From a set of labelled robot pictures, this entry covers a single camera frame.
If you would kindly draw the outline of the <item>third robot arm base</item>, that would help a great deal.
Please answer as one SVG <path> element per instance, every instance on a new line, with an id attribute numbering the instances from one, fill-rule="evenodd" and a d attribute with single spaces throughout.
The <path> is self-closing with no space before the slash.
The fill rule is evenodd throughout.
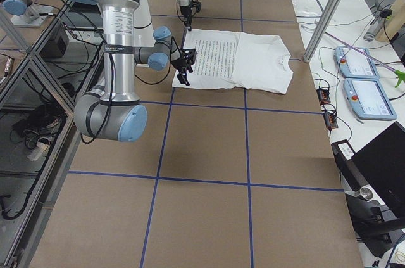
<path id="1" fill-rule="evenodd" d="M 47 16 L 53 15 L 53 6 L 35 4 L 33 0 L 1 0 L 11 22 L 19 27 L 40 27 Z"/>

